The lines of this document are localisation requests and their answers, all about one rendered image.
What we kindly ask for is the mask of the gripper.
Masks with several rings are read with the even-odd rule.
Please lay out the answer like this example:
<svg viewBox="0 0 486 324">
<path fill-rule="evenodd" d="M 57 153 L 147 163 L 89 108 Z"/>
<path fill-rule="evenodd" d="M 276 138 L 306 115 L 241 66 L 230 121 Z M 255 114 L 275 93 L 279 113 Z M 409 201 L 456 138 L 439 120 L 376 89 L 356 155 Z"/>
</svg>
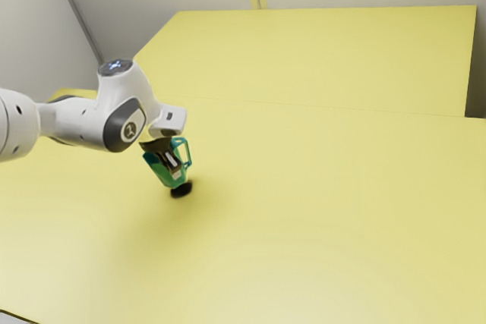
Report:
<svg viewBox="0 0 486 324">
<path fill-rule="evenodd" d="M 171 137 L 161 137 L 151 141 L 139 142 L 139 145 L 146 153 L 160 153 L 161 160 L 169 171 L 169 174 L 173 179 L 179 179 L 181 177 L 181 161 L 170 150 L 171 142 Z"/>
</svg>

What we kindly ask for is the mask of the teal faceted mug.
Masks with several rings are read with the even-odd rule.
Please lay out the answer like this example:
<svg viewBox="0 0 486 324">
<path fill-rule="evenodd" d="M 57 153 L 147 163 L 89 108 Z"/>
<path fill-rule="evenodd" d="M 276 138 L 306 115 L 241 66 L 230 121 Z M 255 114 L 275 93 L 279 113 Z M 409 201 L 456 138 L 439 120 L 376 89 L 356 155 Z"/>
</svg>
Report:
<svg viewBox="0 0 486 324">
<path fill-rule="evenodd" d="M 179 179 L 173 179 L 169 174 L 169 171 L 164 166 L 161 160 L 161 154 L 146 153 L 144 152 L 144 161 L 149 165 L 153 173 L 158 177 L 162 184 L 172 190 L 180 188 L 182 185 L 189 182 L 187 176 L 187 170 L 192 165 L 191 153 L 189 145 L 184 137 L 171 137 L 171 151 L 181 161 L 181 177 Z"/>
</svg>

